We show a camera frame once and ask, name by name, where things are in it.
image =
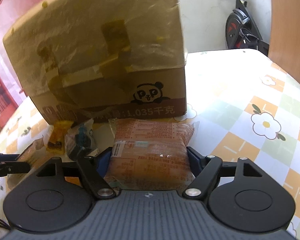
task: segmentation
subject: round black pad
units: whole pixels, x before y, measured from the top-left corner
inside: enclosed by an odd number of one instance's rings
[[[26,202],[34,210],[50,211],[62,205],[63,195],[55,190],[44,189],[31,193]]]
[[[248,211],[263,211],[271,206],[272,198],[260,190],[244,190],[235,196],[235,202]]]
[[[3,202],[11,226],[26,232],[55,232],[81,220],[92,203],[81,187],[60,176],[30,175]]]
[[[213,190],[208,207],[223,224],[253,233],[286,228],[295,211],[291,195],[270,177],[235,178]]]

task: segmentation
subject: checkered tablecloth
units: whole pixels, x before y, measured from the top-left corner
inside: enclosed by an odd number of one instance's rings
[[[296,201],[288,231],[300,239],[300,84],[260,52],[240,49],[189,54],[186,87],[187,114],[162,121],[196,122],[189,146],[224,161],[248,157],[272,176]],[[0,152],[21,153],[47,128],[27,98],[0,133]],[[95,128],[100,150],[111,146],[108,124]],[[2,178],[0,218],[7,192]]]

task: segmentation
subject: exercise bike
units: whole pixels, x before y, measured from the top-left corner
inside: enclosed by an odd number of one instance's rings
[[[268,56],[269,44],[263,41],[247,0],[236,0],[226,22],[226,43],[228,49],[256,49]]]

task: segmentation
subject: panda logo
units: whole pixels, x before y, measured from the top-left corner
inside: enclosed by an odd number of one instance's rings
[[[162,96],[163,84],[156,82],[154,84],[145,83],[137,86],[137,91],[133,94],[134,100],[131,103],[137,103],[138,105],[147,103],[161,103],[162,100],[170,99]]]

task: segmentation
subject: plastic packaging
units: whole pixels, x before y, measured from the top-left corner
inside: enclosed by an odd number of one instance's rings
[[[19,155],[17,161],[29,163],[31,170],[23,174],[9,174],[7,178],[9,189],[13,189],[21,180],[56,155],[46,151],[43,140],[43,138],[34,140],[33,143]]]
[[[53,125],[47,151],[63,155],[65,153],[65,134],[72,126],[73,121],[58,121]]]
[[[181,192],[194,180],[186,152],[192,125],[137,119],[110,120],[110,125],[115,140],[105,180],[111,185]]]
[[[93,119],[81,123],[68,130],[65,135],[65,150],[68,157],[76,161],[79,156],[85,156],[96,150],[96,143],[92,135]]]

